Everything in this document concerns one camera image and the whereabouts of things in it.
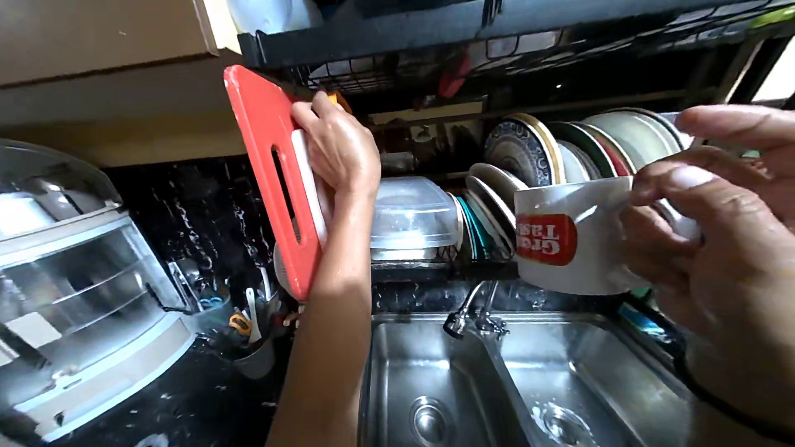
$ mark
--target stainless steel sink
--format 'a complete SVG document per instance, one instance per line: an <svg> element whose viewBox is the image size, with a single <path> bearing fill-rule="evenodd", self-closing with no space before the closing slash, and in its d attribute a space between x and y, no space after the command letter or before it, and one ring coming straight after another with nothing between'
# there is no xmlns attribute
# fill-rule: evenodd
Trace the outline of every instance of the stainless steel sink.
<svg viewBox="0 0 795 447"><path fill-rule="evenodd" d="M444 317L376 323L364 445L528 445L498 355L445 334Z"/></svg>
<svg viewBox="0 0 795 447"><path fill-rule="evenodd" d="M595 315L504 313L510 335L377 315L362 445L686 445L688 392Z"/></svg>
<svg viewBox="0 0 795 447"><path fill-rule="evenodd" d="M685 445L688 392L598 316L505 316L500 346L533 423L558 445Z"/></svg>

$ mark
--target printed text on mug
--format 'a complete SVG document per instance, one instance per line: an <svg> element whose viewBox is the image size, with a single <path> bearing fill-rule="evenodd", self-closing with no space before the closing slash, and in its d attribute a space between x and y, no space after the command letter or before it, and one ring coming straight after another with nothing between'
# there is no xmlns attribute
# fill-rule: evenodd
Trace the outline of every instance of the printed text on mug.
<svg viewBox="0 0 795 447"><path fill-rule="evenodd" d="M516 253L553 266L565 266L577 250L577 227L565 214L520 215Z"/></svg>

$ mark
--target black backsplash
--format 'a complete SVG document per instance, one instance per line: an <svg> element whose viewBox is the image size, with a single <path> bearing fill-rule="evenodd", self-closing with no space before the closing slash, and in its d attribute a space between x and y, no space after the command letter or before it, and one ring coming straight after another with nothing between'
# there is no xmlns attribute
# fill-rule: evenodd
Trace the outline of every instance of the black backsplash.
<svg viewBox="0 0 795 447"><path fill-rule="evenodd" d="M158 258L193 259L203 288L226 287L236 302L260 283L260 266L274 278L273 232L246 155L105 173Z"/></svg>

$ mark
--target sink drain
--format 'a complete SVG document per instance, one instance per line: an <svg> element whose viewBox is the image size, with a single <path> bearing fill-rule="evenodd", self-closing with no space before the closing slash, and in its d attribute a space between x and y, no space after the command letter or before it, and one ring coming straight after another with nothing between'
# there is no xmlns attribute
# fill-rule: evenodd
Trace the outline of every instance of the sink drain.
<svg viewBox="0 0 795 447"><path fill-rule="evenodd" d="M452 436L449 412L438 400L421 396L414 400L409 412L414 440L426 447L445 445Z"/></svg>
<svg viewBox="0 0 795 447"><path fill-rule="evenodd" d="M588 424L568 408L551 402L534 406L533 420L549 439L560 445L598 447Z"/></svg>

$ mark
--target faucet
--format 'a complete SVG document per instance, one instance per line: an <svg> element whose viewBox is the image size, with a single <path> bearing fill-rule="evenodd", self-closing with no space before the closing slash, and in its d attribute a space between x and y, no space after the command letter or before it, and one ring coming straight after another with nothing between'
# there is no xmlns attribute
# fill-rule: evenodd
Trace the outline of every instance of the faucet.
<svg viewBox="0 0 795 447"><path fill-rule="evenodd" d="M480 288L483 287L484 284L486 284L486 281L479 282L478 285L475 286L469 293L467 299L463 301L461 307L448 315L447 320L444 322L443 328L449 336L457 340L461 340L463 338L463 334L467 329L469 309L472 306L472 303L475 301L475 296L478 294ZM498 335L498 338L502 338L502 336L510 334L510 331L505 328L505 321L501 321L497 317L492 317L490 312L491 304L494 301L494 295L497 292L497 285L498 282L494 281L489 298L486 299L486 302L483 303L483 306L478 309L475 317L475 327L481 332L493 332Z"/></svg>

